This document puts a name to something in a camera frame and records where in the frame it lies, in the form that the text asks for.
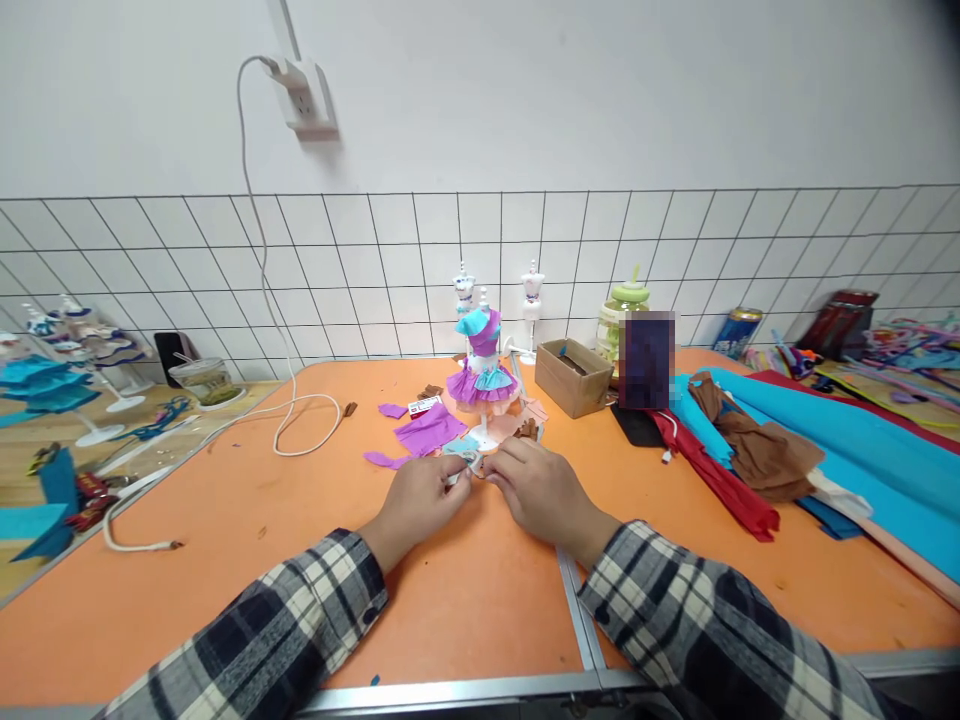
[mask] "white cable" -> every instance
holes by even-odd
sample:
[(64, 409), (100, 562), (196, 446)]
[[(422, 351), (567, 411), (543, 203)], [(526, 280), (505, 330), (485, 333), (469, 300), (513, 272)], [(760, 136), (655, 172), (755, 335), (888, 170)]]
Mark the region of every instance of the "white cable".
[[(340, 420), (342, 418), (342, 413), (340, 410), (340, 404), (334, 400), (329, 395), (324, 393), (313, 393), (311, 395), (297, 395), (297, 374), (293, 371), (293, 353), (290, 350), (290, 343), (287, 340), (288, 335), (290, 334), (290, 328), (287, 327), (287, 324), (283, 323), (283, 329), (287, 332), (284, 333), (280, 330), (280, 323), (277, 321), (277, 316), (273, 312), (273, 305), (270, 303), (270, 296), (267, 294), (267, 236), (263, 232), (263, 223), (260, 220), (260, 211), (257, 210), (257, 204), (254, 202), (253, 198), (253, 189), (250, 186), (250, 173), (247, 170), (247, 126), (243, 117), (243, 100), (240, 93), (240, 81), (243, 79), (243, 71), (246, 69), (247, 65), (253, 62), (262, 62), (267, 67), (276, 68), (277, 63), (271, 58), (264, 57), (263, 55), (251, 55), (242, 63), (240, 63), (240, 69), (237, 71), (237, 113), (240, 116), (240, 163), (243, 166), (243, 181), (247, 187), (247, 198), (250, 200), (250, 206), (253, 208), (253, 216), (257, 220), (257, 231), (260, 233), (260, 246), (263, 248), (263, 262), (257, 258), (257, 254), (254, 253), (253, 256), (257, 259), (257, 264), (260, 266), (260, 291), (263, 293), (263, 301), (267, 305), (267, 312), (270, 313), (270, 319), (273, 320), (274, 326), (277, 328), (277, 331), (280, 333), (280, 339), (283, 340), (283, 349), (287, 353), (287, 371), (290, 373), (290, 382), (292, 397), (285, 403), (277, 405), (272, 408), (264, 408), (263, 410), (254, 410), (252, 412), (245, 413), (239, 417), (234, 418), (225, 422), (223, 425), (218, 427), (212, 433), (207, 435), (203, 439), (203, 442), (200, 443), (201, 447), (206, 445), (217, 433), (225, 428), (230, 427), (235, 422), (239, 422), (245, 418), (251, 417), (253, 415), (259, 415), (261, 413), (273, 412), (274, 410), (279, 410), (280, 408), (289, 406), (287, 414), (284, 415), (283, 420), (280, 422), (280, 425), (277, 427), (277, 432), (273, 435), (273, 452), (281, 457), (299, 457), (301, 455), (308, 455), (314, 450), (318, 450), (323, 446), (327, 440), (336, 432), (337, 428), (340, 426)], [(312, 448), (307, 450), (299, 450), (297, 452), (284, 452), (280, 449), (280, 435), (287, 427), (287, 423), (290, 421), (290, 416), (293, 415), (293, 408), (297, 402), (300, 400), (308, 400), (310, 398), (321, 397), (329, 400), (333, 407), (337, 410), (337, 418), (333, 422), (333, 426), (330, 428), (330, 432), (324, 435), (323, 440), (318, 442)], [(122, 503), (117, 503), (112, 505), (107, 509), (106, 514), (103, 516), (103, 537), (106, 540), (107, 547), (111, 550), (116, 550), (118, 552), (146, 552), (152, 550), (176, 550), (178, 547), (182, 547), (183, 543), (180, 543), (176, 540), (162, 543), (155, 543), (153, 545), (118, 545), (113, 537), (110, 535), (110, 520), (112, 518), (113, 510), (116, 509)]]
[[(669, 415), (667, 415), (665, 412), (660, 412), (659, 410), (657, 410), (657, 415), (663, 415), (667, 420), (673, 423), (673, 442), (674, 444), (676, 444), (677, 435), (680, 433), (680, 429), (677, 427), (677, 421), (674, 420)], [(670, 452), (669, 447), (667, 448), (666, 452), (663, 453), (663, 456), (660, 459), (663, 460), (664, 465), (668, 464), (671, 460), (673, 460), (673, 453)]]

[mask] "plastic bottle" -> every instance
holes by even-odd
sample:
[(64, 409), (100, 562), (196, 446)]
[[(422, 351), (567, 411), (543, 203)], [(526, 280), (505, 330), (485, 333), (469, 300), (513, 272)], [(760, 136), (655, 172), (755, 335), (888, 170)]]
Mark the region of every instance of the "plastic bottle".
[(611, 297), (600, 306), (600, 318), (597, 325), (597, 352), (614, 364), (613, 378), (620, 377), (620, 323), (627, 313), (649, 310), (647, 299), (650, 291), (637, 282), (640, 266), (633, 268), (633, 280), (613, 288)]

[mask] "plaid shirt sleeve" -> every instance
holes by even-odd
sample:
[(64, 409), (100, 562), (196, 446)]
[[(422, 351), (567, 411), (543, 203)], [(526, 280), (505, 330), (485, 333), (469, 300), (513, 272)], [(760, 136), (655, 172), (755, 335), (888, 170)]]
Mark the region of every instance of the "plaid shirt sleeve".
[(686, 718), (915, 716), (780, 617), (739, 572), (643, 522), (614, 535), (579, 597)]
[(343, 665), (386, 604), (366, 543), (336, 530), (255, 580), (98, 717), (288, 717)]

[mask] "white wall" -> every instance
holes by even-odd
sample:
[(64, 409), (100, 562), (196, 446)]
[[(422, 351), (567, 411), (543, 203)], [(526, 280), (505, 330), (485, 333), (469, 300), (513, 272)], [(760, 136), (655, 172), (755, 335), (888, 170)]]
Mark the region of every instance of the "white wall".
[[(960, 180), (927, 2), (291, 0), (342, 143), (245, 83), (255, 190), (683, 189)], [(236, 67), (264, 0), (4, 0), (0, 197), (242, 189)]]

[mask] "blue can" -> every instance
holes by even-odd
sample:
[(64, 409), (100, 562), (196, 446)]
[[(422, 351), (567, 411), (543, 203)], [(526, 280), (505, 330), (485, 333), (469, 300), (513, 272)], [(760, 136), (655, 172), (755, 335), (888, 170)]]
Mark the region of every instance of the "blue can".
[(713, 343), (714, 352), (739, 360), (761, 320), (763, 313), (760, 310), (745, 307), (731, 310)]

